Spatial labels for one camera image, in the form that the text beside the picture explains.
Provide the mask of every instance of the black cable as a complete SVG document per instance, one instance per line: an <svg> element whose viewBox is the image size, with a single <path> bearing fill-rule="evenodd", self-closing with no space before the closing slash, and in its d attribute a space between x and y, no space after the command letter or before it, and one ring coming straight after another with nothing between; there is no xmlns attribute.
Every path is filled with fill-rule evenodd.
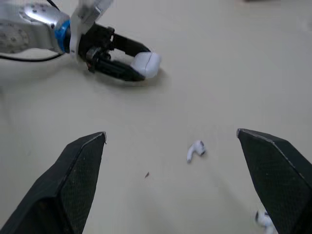
<svg viewBox="0 0 312 234"><path fill-rule="evenodd" d="M47 0L48 3L50 3L51 6L55 7L56 9L59 10L59 8L55 5L55 3L52 0ZM6 59L6 60L11 60L11 61L17 61L17 62L47 62L47 61L51 61L53 59L57 59L59 57L61 57L64 54L57 54L57 55L53 55L51 57L47 57L47 58L15 58L15 57L8 57L8 56L4 56L4 55L0 55L0 59Z"/></svg>
<svg viewBox="0 0 312 234"><path fill-rule="evenodd" d="M47 0L47 2L50 3L51 6L59 10L59 8L55 5L55 3L52 0Z"/></svg>

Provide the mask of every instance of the white earbud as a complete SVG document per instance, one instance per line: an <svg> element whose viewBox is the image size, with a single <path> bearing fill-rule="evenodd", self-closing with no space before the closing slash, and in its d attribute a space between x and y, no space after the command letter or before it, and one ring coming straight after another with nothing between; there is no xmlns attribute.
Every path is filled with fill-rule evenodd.
<svg viewBox="0 0 312 234"><path fill-rule="evenodd" d="M265 234L273 234L275 232L273 222L266 211L257 211L255 220L260 226L265 227Z"/></svg>
<svg viewBox="0 0 312 234"><path fill-rule="evenodd" d="M197 140L190 146L187 152L187 163L190 163L193 158L193 153L196 152L199 156L203 156L206 152L204 143L201 140Z"/></svg>

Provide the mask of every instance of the white table surface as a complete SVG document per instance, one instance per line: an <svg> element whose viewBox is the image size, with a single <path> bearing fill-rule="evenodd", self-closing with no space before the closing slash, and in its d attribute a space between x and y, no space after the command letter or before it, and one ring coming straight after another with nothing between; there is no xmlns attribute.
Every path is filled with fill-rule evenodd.
<svg viewBox="0 0 312 234"><path fill-rule="evenodd" d="M71 14L77 1L56 3ZM311 17L309 0L116 0L99 23L163 57L141 86L68 56L1 61L0 226L66 144L106 131L85 234L262 233L235 134L285 138L312 160ZM188 165L197 139L208 155Z"/></svg>

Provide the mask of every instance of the white bracket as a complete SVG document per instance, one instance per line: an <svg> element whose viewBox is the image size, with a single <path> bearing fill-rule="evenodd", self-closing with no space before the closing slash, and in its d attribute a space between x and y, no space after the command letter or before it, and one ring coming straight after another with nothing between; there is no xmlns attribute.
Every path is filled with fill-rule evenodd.
<svg viewBox="0 0 312 234"><path fill-rule="evenodd" d="M94 22L98 20L110 7L113 0L79 0L79 5L70 18L70 56L76 61L81 59L78 54L79 42L82 34L88 32Z"/></svg>

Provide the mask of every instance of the blue ring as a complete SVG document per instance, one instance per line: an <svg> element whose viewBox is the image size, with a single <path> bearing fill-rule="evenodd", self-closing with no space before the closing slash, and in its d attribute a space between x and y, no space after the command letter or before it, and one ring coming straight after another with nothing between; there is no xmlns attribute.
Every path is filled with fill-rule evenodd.
<svg viewBox="0 0 312 234"><path fill-rule="evenodd" d="M65 21L60 29L54 31L55 38L58 40L58 46L61 48L63 52L65 52L64 48L64 39L66 35L66 30L70 26L70 20Z"/></svg>

